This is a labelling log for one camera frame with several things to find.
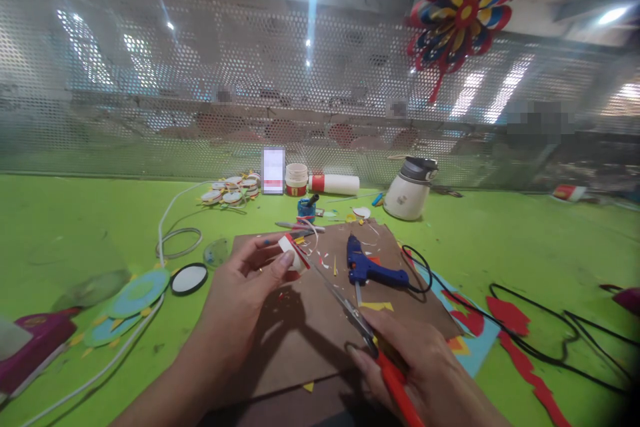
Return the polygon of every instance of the smartphone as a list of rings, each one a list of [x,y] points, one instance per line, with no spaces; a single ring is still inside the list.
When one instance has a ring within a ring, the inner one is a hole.
[[[284,147],[263,147],[262,149],[262,193],[265,195],[285,193]]]

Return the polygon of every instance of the perforated metal wall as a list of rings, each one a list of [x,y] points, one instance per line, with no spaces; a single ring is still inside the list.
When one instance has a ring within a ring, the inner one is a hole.
[[[439,183],[542,189],[566,177],[548,162],[570,165],[553,159],[571,142],[509,134],[523,100],[562,101],[570,130],[608,135],[591,147],[637,153],[634,54],[502,34],[430,104],[435,77],[412,68],[403,19],[320,7],[310,32],[307,8],[0,0],[0,170],[201,179],[258,169],[276,143],[287,162],[365,185],[390,181],[399,162],[387,156],[410,153],[439,160]],[[612,152],[635,181],[637,160]]]

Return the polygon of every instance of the green tabletop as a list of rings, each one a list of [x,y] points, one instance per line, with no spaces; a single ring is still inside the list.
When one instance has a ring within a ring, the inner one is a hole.
[[[0,236],[2,270],[0,315],[15,319],[47,312],[62,292],[65,277],[55,269],[29,262],[34,249],[58,232],[103,229],[115,252],[134,274],[157,262],[158,221],[176,193],[192,184],[169,181],[75,179],[60,177],[0,176]],[[297,199],[259,196],[241,211],[198,206],[206,187],[176,201],[165,231],[196,227],[204,240],[194,252],[169,261],[173,270],[201,261],[203,246],[219,238],[276,230],[275,221],[290,221]],[[361,193],[373,192],[361,190]],[[340,218],[350,207],[367,205],[379,223],[396,237],[416,247],[431,267],[462,293],[486,308],[491,282],[498,282],[556,310],[568,309],[620,334],[633,337],[637,320],[599,290],[597,284],[638,284],[638,213],[616,205],[568,205],[548,196],[520,193],[464,192],[465,197],[432,194],[418,222],[402,222],[382,207],[371,207],[373,197],[326,203]],[[324,220],[319,225],[328,225]],[[167,251],[182,250],[193,238],[185,234],[167,242]],[[78,246],[78,254],[83,247]],[[149,327],[135,342],[122,365],[80,395],[56,409],[37,425],[103,426],[124,409],[174,359],[197,321],[207,288],[187,297],[167,295]],[[531,318],[529,341],[550,355],[559,354],[566,326],[535,308],[516,302]],[[75,318],[84,332],[101,306]],[[622,363],[630,366],[633,349],[603,335],[595,337]],[[103,347],[81,358],[86,347],[62,354],[18,399],[0,411],[0,424],[22,425],[98,373],[116,350]],[[570,347],[570,363],[611,383],[617,375],[593,350],[580,341]],[[570,372],[533,361],[554,392],[556,401],[574,426],[597,426],[622,399]],[[542,405],[513,367],[497,342],[477,381],[491,401],[516,426],[550,426]]]

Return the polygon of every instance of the red paper strip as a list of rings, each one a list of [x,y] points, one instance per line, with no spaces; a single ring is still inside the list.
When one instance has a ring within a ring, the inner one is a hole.
[[[527,324],[531,320],[511,302],[505,302],[504,300],[487,296],[487,304],[489,305],[491,314],[498,320],[501,320],[505,327],[519,335],[529,333]],[[562,411],[560,411],[560,407],[555,403],[553,393],[549,390],[545,381],[533,373],[533,364],[525,353],[513,343],[509,334],[504,330],[500,331],[498,338],[500,339],[500,344],[509,353],[511,361],[518,373],[528,384],[533,386],[534,395],[540,403],[544,405],[545,409],[547,409],[554,425],[557,427],[571,427],[571,424],[565,419]]]
[[[454,304],[464,305],[464,303],[468,302],[457,292],[449,294],[449,292],[447,292],[446,290],[442,290],[442,294]],[[469,331],[476,337],[479,337],[485,329],[485,318],[475,310],[469,309],[469,313],[467,315],[465,315],[463,312],[458,312],[457,310],[453,310],[449,313],[458,322],[468,328]]]

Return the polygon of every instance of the red paper flower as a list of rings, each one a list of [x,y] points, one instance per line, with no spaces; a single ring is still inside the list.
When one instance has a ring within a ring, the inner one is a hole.
[[[492,30],[502,30],[511,18],[507,0],[423,0],[411,11],[410,22],[424,28],[410,42],[416,70],[439,72],[430,102],[434,102],[446,73],[462,67],[467,56],[482,55],[491,47]]]

